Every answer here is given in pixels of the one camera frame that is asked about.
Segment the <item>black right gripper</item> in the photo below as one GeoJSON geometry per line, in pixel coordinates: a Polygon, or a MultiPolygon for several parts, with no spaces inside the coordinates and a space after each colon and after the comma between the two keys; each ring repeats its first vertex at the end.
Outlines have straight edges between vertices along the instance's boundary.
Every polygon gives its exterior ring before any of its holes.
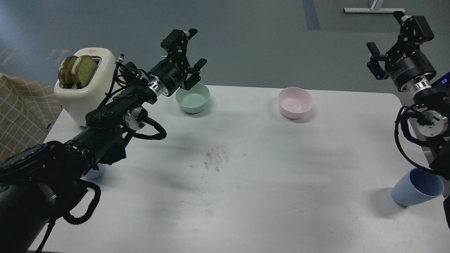
{"type": "Polygon", "coordinates": [[[396,43],[386,54],[381,54],[374,42],[366,43],[370,52],[367,68],[377,80],[390,77],[397,90],[405,92],[407,83],[413,79],[423,76],[430,81],[437,75],[420,51],[420,46],[433,40],[435,35],[424,16],[407,16],[402,11],[393,12],[393,16],[400,25],[396,43]]]}

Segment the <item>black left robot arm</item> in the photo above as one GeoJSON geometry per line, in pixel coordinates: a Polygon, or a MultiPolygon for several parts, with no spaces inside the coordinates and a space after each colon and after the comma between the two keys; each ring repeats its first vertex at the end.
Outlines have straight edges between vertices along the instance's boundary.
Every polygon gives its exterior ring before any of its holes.
{"type": "Polygon", "coordinates": [[[1,164],[1,252],[25,253],[47,226],[40,253],[59,218],[79,225],[91,218],[100,201],[100,187],[82,178],[126,158],[132,138],[162,140],[166,130],[148,117],[143,103],[189,91],[201,79],[207,63],[190,66],[187,44],[198,30],[173,30],[161,43],[167,56],[146,72],[132,62],[115,62],[110,89],[85,116],[86,128],[65,143],[50,141],[21,151],[1,164]]]}

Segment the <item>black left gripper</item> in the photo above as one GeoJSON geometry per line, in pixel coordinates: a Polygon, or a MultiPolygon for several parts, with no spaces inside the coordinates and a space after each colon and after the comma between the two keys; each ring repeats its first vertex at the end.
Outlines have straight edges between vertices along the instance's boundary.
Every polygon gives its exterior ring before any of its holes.
{"type": "Polygon", "coordinates": [[[200,70],[207,64],[207,59],[199,59],[190,66],[186,56],[187,44],[197,33],[194,28],[187,31],[174,29],[161,42],[167,55],[147,73],[147,79],[159,82],[164,96],[172,96],[179,88],[190,91],[201,80],[200,70]]]}

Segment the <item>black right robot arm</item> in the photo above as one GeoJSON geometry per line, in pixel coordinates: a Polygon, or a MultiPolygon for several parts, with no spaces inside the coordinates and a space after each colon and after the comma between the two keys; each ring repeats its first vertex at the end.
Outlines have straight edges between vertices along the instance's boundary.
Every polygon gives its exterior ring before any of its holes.
{"type": "Polygon", "coordinates": [[[400,25],[397,41],[386,53],[368,42],[367,68],[377,80],[391,78],[398,91],[412,95],[413,104],[400,108],[394,130],[396,146],[413,169],[394,186],[392,200],[408,207],[442,195],[443,180],[449,180],[449,74],[432,82],[437,72],[420,49],[434,38],[426,18],[402,11],[393,12],[393,16],[400,25]],[[425,167],[408,157],[399,134],[410,143],[429,148],[432,162],[425,167]]]}

